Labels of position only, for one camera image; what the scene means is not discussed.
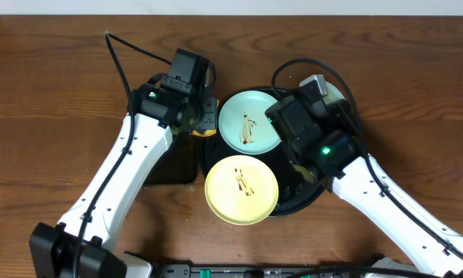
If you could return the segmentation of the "mint green plate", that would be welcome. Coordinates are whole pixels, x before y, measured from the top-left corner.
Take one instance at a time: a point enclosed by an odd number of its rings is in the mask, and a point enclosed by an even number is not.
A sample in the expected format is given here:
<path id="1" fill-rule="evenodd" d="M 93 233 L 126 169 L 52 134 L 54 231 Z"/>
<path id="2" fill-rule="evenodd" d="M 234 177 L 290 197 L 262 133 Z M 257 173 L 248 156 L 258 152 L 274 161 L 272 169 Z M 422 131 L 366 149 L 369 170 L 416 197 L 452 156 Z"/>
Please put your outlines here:
<path id="1" fill-rule="evenodd" d="M 281 139 L 265 115 L 277 99 L 259 90 L 246 90 L 228 99 L 220 110 L 218 127 L 224 141 L 244 154 L 273 150 Z"/>
<path id="2" fill-rule="evenodd" d="M 332 83 L 327 82 L 326 86 L 327 86 L 327 89 L 328 89 L 328 94 L 325 97 L 323 97 L 323 100 L 324 100 L 326 105 L 334 103 L 334 102 L 336 102 L 338 100 L 344 100 L 345 99 L 345 97 L 341 93 L 341 91 L 336 86 L 334 86 Z"/>

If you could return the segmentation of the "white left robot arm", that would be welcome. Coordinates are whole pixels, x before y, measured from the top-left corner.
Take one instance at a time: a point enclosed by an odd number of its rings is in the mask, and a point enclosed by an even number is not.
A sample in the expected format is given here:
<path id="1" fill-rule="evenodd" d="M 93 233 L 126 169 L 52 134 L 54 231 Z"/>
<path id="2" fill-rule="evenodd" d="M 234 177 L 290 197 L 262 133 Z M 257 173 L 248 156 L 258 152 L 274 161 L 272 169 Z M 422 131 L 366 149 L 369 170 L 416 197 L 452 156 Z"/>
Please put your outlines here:
<path id="1" fill-rule="evenodd" d="M 178 133 L 215 134 L 213 86 L 144 83 L 128 94 L 114 146 L 87 189 L 55 226 L 39 223 L 29 238 L 38 277 L 149 277 L 152 264 L 114 255 L 121 228 L 150 171 Z"/>

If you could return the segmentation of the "yellow plate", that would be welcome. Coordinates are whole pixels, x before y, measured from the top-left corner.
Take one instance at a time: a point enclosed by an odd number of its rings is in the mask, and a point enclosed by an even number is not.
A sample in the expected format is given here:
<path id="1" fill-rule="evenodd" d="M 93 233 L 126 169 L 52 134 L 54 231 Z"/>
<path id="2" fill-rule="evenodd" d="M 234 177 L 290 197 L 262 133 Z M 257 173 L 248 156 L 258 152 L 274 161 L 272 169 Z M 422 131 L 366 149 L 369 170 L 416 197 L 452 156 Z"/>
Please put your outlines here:
<path id="1" fill-rule="evenodd" d="M 253 225 L 273 212 L 279 187 L 264 162 L 234 155 L 211 167 L 205 180 L 205 196 L 210 209 L 225 222 Z"/>

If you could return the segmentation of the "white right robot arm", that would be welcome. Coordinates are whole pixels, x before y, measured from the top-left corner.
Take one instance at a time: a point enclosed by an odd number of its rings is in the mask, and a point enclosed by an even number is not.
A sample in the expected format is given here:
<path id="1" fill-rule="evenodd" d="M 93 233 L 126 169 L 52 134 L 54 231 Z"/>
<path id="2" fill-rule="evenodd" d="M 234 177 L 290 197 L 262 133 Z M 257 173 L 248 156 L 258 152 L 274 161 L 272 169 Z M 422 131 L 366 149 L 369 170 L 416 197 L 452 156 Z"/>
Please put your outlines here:
<path id="1" fill-rule="evenodd" d="M 421 273 L 463 275 L 463 236 L 409 196 L 366 150 L 357 114 L 322 100 L 284 99 L 269 118 L 294 164 L 328 183 L 381 229 Z"/>

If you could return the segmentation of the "orange green sponge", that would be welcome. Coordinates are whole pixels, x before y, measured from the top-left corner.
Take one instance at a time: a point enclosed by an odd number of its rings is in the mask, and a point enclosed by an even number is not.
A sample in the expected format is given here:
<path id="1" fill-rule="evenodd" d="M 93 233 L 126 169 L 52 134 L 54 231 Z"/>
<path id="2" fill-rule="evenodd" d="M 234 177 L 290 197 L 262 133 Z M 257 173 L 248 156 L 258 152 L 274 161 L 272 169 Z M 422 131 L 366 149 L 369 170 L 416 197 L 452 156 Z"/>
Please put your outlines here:
<path id="1" fill-rule="evenodd" d="M 213 130 L 194 130 L 192 131 L 192 136 L 197 136 L 197 137 L 211 137 L 216 133 L 216 129 Z"/>

